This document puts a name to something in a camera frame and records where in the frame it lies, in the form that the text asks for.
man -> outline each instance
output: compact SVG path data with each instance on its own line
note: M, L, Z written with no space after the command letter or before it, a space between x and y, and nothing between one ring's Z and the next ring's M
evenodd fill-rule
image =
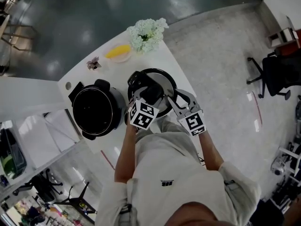
M186 130L158 121L162 133L127 123L115 170L104 187L96 226L245 226L259 186L224 162L208 131L200 134L206 168Z

white flowers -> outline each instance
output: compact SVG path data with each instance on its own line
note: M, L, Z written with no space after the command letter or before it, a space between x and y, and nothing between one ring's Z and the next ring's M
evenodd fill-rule
M157 49L159 42L163 40L164 28L168 28L164 18L157 21L139 20L135 26L127 28L127 32L131 36L132 48L141 53Z

red line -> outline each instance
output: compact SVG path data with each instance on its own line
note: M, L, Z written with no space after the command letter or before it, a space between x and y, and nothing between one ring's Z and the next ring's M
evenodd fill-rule
M253 95L254 95L254 98L255 98L255 102L256 102L256 105L257 105L257 109L258 109L258 113L259 113L259 117L260 117L260 122L261 122L261 126L262 126L262 117L261 117L261 113L260 113L260 109L259 109L259 105L257 103L257 99L256 99L256 96L254 94L254 92L252 91Z
M105 159L107 160L107 162L110 164L110 166L113 168L113 170L115 171L115 168L113 167L112 163L109 161L109 159L107 158L107 156L104 154L104 152L101 150L101 153L103 154L103 156L105 157Z

gray floor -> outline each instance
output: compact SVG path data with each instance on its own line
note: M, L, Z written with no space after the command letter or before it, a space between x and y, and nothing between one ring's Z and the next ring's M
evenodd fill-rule
M260 0L22 0L13 22L32 25L38 35L31 52L11 50L8 75L59 80L81 59L139 19L164 17L172 24L205 11Z
M258 181L262 198L268 198L281 177L270 172L279 146L286 146L295 133L294 109L300 87L291 87L288 101L271 97L266 91L259 99L260 83L247 86L246 80L258 75L247 62L253 56L260 62L269 52L267 30L253 9L222 14L216 18L187 21L187 27L165 37L165 42L191 82L204 110L207 128L226 161L236 165L247 177ZM260 121L256 100L262 117ZM118 150L104 150L113 165ZM87 200L97 207L102 185L113 180L114 171L102 153L92 154L88 146L71 151L51 168L67 185L75 184L80 194L84 180L91 182Z

shirt logo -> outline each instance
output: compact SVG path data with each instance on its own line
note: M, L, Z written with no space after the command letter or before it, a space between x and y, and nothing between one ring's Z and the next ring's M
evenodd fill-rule
M162 186L171 186L173 184L173 180L171 180L171 181L162 181L161 180L161 182L162 182Z

